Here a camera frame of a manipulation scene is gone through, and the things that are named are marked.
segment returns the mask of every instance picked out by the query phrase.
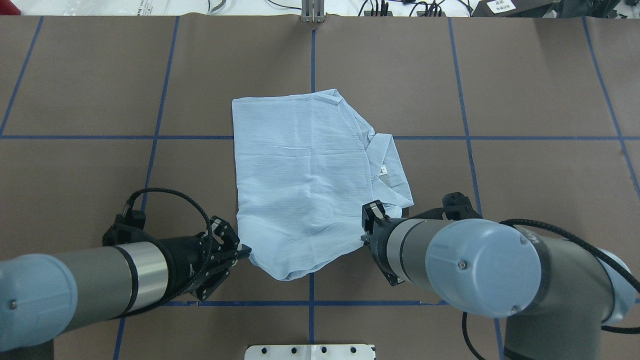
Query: light blue cloth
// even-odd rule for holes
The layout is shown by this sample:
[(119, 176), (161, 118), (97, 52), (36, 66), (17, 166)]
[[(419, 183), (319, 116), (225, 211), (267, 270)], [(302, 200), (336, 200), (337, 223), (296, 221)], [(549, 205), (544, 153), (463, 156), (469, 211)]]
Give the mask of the light blue cloth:
[(361, 247), (362, 205), (379, 199), (391, 217), (413, 205), (393, 137), (375, 134), (337, 90), (232, 107), (238, 234), (275, 279)]

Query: folded shirt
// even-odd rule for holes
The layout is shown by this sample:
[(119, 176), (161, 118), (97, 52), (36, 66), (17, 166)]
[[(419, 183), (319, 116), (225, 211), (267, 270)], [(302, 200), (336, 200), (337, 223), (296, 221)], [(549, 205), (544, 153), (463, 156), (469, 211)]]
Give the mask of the folded shirt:
[(363, 245), (362, 205), (413, 205), (393, 137), (336, 89), (233, 100), (238, 235), (275, 279), (319, 270)]

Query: light blue joint cap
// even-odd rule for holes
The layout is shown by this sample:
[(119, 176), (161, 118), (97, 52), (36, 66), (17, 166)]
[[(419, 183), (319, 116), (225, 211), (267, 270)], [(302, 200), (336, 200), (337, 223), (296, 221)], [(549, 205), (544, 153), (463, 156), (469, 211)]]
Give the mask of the light blue joint cap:
[(455, 221), (431, 240), (425, 264), (433, 289), (471, 314), (505, 318), (538, 293), (540, 258), (516, 229), (484, 219)]
[(0, 352), (55, 338), (73, 319), (77, 298), (71, 271), (53, 256), (0, 261)]
[[(605, 249), (600, 249), (605, 254), (609, 255), (615, 262), (622, 265), (623, 268), (627, 269), (630, 272), (629, 267), (625, 264), (618, 256), (606, 251)], [(613, 295), (614, 295), (614, 303), (613, 310), (611, 311), (611, 316), (602, 322), (602, 325), (613, 325), (620, 320), (624, 319), (631, 307), (636, 302), (636, 289), (629, 284), (628, 281), (625, 280), (622, 275), (618, 274), (617, 271), (613, 270), (613, 268), (604, 263), (604, 261), (598, 259), (598, 261), (604, 267), (604, 270), (607, 272), (607, 275), (611, 279), (611, 284), (613, 285)]]

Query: robotic arm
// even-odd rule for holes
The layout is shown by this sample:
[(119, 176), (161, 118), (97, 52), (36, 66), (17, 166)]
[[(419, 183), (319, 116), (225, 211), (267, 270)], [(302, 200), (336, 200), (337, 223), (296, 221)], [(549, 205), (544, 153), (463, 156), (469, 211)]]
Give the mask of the robotic arm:
[[(203, 215), (206, 232), (160, 240), (147, 234), (144, 212), (132, 209), (145, 192), (186, 199)], [(103, 247), (0, 262), (0, 353), (34, 347), (95, 322), (143, 313), (183, 293), (205, 300), (237, 260), (249, 256), (251, 249), (239, 242), (228, 222), (209, 219), (183, 193), (140, 190), (116, 216)], [(5, 356), (12, 358), (11, 353), (0, 354)]]
[(620, 321), (635, 302), (622, 260), (552, 225), (484, 220), (461, 193), (443, 205), (413, 218), (389, 218), (378, 200), (363, 206), (362, 239), (391, 286), (411, 282), (464, 312), (507, 318), (508, 359), (599, 358), (601, 326)]

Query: red object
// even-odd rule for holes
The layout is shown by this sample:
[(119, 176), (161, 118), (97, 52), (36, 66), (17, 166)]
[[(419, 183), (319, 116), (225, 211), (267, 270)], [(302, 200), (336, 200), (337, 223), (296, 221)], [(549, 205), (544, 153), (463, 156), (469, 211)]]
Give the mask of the red object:
[(0, 0), (0, 15), (20, 15), (20, 10), (9, 0)]

